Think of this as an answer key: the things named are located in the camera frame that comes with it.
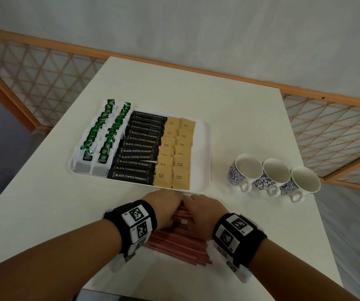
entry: forearm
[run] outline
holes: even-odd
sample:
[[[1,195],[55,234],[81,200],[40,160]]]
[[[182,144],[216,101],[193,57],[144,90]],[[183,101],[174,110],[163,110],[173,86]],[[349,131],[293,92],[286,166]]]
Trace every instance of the forearm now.
[[[358,300],[269,239],[260,244],[249,268],[276,301]]]
[[[53,238],[0,263],[0,300],[70,300],[120,249],[107,220]]]

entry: hand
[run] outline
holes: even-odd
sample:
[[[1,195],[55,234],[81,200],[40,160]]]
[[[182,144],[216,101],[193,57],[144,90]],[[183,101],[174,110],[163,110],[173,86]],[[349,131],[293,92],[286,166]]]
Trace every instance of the hand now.
[[[183,197],[183,203],[190,212],[194,222],[188,222],[188,230],[209,241],[212,239],[213,228],[228,210],[217,199],[204,195]]]
[[[155,211],[157,221],[156,230],[170,227],[173,224],[171,217],[181,203],[181,197],[173,190],[160,189],[148,193],[142,199],[148,202]]]

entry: cup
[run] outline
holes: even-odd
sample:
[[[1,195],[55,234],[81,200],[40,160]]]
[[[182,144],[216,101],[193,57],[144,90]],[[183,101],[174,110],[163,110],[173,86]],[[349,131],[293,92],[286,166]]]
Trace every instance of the cup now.
[[[280,195],[280,186],[290,180],[290,170],[275,158],[268,158],[262,163],[263,174],[254,182],[254,186],[273,197]]]
[[[262,175],[262,165],[251,154],[241,154],[230,166],[227,178],[233,186],[240,186],[242,192],[250,192],[252,183]]]
[[[281,194],[290,197],[293,203],[305,200],[305,196],[318,192],[321,181],[318,176],[306,167],[297,166],[291,171],[291,179],[280,187]]]

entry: tabletop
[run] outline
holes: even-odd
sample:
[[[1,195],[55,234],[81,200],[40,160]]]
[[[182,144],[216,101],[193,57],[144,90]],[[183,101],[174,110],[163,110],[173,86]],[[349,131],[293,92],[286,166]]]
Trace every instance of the tabletop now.
[[[278,89],[132,60],[107,60],[0,195],[0,262],[134,201],[150,186],[71,173],[68,163],[102,99],[206,121],[212,128],[211,186],[205,193],[259,223],[268,237],[341,284],[313,196],[292,204],[227,180],[241,153],[303,165]],[[141,247],[118,273],[106,266],[84,288],[148,300],[271,300],[253,278],[242,284],[211,244],[211,266],[193,266]]]

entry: person's right arm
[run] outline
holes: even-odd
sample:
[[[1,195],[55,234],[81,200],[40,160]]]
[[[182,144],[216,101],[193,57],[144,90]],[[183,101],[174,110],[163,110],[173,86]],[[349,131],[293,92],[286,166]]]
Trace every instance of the person's right arm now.
[[[204,195],[183,197],[194,222],[188,229],[209,241],[219,219],[228,210]],[[264,239],[249,263],[251,273],[276,301],[358,300],[323,273],[292,255],[269,239]]]

